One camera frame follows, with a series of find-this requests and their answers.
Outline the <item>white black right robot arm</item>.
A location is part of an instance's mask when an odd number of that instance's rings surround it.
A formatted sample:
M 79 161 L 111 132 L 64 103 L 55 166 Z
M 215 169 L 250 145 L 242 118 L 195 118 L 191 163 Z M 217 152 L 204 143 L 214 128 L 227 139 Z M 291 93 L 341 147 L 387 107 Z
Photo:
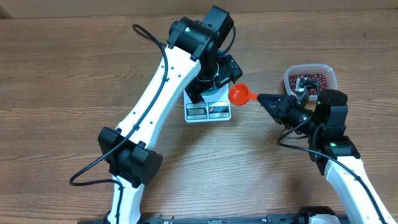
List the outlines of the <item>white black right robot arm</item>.
M 351 223 L 394 223 L 364 170 L 361 155 L 345 135 L 348 97 L 338 90 L 320 92 L 314 110 L 294 96 L 260 94 L 261 106 L 289 133 L 308 136 L 309 153 L 321 175 L 333 187 Z

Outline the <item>white digital kitchen scale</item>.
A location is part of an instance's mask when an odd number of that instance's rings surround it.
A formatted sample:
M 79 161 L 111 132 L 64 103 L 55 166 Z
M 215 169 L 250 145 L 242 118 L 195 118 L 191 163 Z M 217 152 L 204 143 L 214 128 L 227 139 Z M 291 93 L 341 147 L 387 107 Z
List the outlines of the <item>white digital kitchen scale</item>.
M 203 96 L 204 102 L 193 104 L 186 92 L 184 96 L 184 115 L 187 123 L 228 121 L 231 119 L 231 103 L 228 99 L 229 85 L 220 88 L 214 95 Z

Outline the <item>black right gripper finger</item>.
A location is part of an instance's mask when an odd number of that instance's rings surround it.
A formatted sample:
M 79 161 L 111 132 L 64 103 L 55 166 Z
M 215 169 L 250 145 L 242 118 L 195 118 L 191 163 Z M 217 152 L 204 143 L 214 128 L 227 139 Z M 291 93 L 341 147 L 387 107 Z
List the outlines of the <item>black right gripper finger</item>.
M 289 95 L 281 95 L 281 94 L 259 94 L 257 97 L 258 102 L 261 104 L 276 104 L 279 103 L 287 103 L 288 105 L 292 103 L 292 97 Z
M 271 118 L 275 122 L 281 122 L 284 114 L 280 113 L 279 109 L 280 101 L 263 101 L 261 102 L 262 107 L 269 113 Z

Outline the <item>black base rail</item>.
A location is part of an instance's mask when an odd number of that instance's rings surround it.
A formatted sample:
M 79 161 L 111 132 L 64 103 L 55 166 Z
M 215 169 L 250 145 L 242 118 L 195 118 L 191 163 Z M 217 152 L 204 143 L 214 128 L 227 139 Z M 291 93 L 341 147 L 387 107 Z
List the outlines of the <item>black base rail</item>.
M 268 214 L 262 217 L 210 217 L 210 218 L 141 218 L 141 224 L 350 224 L 346 214 L 336 214 L 327 206 L 301 207 L 297 213 Z

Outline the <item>blue metal bowl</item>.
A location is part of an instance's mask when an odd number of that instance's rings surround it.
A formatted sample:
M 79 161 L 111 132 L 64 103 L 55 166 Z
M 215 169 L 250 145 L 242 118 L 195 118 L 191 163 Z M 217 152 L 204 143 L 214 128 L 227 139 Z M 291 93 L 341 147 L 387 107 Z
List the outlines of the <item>blue metal bowl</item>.
M 208 90 L 204 91 L 201 94 L 202 96 L 214 95 L 220 91 L 220 88 L 217 87 L 217 83 L 219 82 L 220 75 L 223 73 L 221 71 L 221 63 L 224 61 L 225 54 L 221 50 L 218 50 L 217 55 L 218 55 L 216 58 L 216 62 L 217 62 L 217 66 L 218 66 L 217 73 L 214 75 L 214 77 L 212 79 L 212 86 Z

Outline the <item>red adzuki beans in container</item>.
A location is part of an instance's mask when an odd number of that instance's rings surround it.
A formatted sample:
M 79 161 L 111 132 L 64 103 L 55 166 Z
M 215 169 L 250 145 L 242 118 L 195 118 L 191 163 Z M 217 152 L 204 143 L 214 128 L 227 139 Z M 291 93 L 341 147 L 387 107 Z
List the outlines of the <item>red adzuki beans in container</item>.
M 322 73 L 300 73 L 288 76 L 289 87 L 292 93 L 295 93 L 296 80 L 300 77 L 307 77 L 308 82 L 315 83 L 320 91 L 330 88 L 326 76 Z

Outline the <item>orange scoop blue handle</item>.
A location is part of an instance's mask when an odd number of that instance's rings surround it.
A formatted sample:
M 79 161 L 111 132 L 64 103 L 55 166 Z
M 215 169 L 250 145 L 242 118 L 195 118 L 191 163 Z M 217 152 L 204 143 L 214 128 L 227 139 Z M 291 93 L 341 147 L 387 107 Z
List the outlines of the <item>orange scoop blue handle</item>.
M 250 100 L 257 100 L 258 96 L 257 93 L 252 93 L 243 83 L 234 85 L 228 92 L 228 99 L 235 106 L 243 106 Z

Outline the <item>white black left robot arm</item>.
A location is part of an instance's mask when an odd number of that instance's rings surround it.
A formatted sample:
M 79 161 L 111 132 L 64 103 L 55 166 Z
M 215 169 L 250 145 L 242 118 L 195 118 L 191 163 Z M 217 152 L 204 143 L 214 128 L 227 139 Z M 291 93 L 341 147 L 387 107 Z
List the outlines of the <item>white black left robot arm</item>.
M 98 136 L 114 185 L 106 223 L 140 220 L 144 187 L 163 160 L 154 151 L 157 138 L 180 97 L 188 123 L 231 118 L 228 85 L 243 73 L 221 45 L 235 32 L 229 16 L 207 16 L 202 21 L 184 17 L 172 24 L 160 65 L 143 95 L 115 129 L 103 128 Z

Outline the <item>clear plastic bean container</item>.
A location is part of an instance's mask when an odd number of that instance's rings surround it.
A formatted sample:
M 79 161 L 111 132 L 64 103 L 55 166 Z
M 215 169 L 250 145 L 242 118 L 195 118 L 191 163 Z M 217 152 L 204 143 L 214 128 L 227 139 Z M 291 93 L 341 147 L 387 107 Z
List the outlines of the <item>clear plastic bean container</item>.
M 316 81 L 320 91 L 337 90 L 338 82 L 334 70 L 325 64 L 312 63 L 290 67 L 284 75 L 285 91 L 288 95 L 296 96 L 297 86 L 300 81 Z

